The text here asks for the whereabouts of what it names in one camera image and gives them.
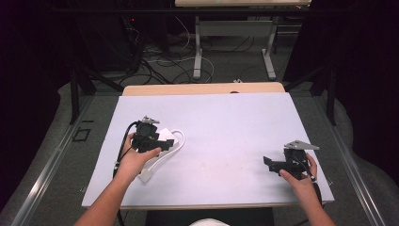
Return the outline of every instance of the forearm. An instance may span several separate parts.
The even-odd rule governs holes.
[[[318,201],[315,201],[314,203],[308,203],[306,206],[302,206],[302,208],[304,209],[311,226],[335,225],[334,221],[332,221]]]
[[[112,225],[129,184],[115,177],[75,225]]]

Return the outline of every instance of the white cloth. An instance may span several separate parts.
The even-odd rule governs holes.
[[[225,224],[222,221],[212,219],[212,218],[205,218],[197,220],[196,222],[190,224],[189,226],[230,226],[229,224]]]

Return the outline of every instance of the metal bracket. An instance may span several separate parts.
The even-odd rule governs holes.
[[[151,118],[148,118],[147,116],[145,116],[141,122],[148,123],[148,124],[159,123],[159,121],[155,121]]]
[[[284,147],[289,148],[289,149],[295,149],[295,150],[320,150],[319,147],[311,145],[309,143],[305,143],[300,140],[296,140],[291,143],[287,143],[286,145],[284,145]]]

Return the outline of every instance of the wrist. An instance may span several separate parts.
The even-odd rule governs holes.
[[[115,175],[113,181],[118,183],[121,186],[129,186],[133,180],[135,179],[136,175],[125,175],[123,173],[117,173]]]
[[[307,200],[306,202],[302,202],[301,206],[303,210],[308,213],[314,213],[315,211],[322,210],[323,207],[318,201],[317,197],[312,197],[311,199]]]

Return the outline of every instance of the black curtain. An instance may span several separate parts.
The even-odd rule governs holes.
[[[283,80],[293,82],[332,59],[338,66],[336,96],[353,124],[354,152],[399,185],[395,148],[399,137],[399,3],[354,3],[311,2],[312,8],[355,11],[344,18],[307,18]]]
[[[57,90],[70,80],[45,14],[36,1],[0,6],[0,208],[24,177],[59,105]]]

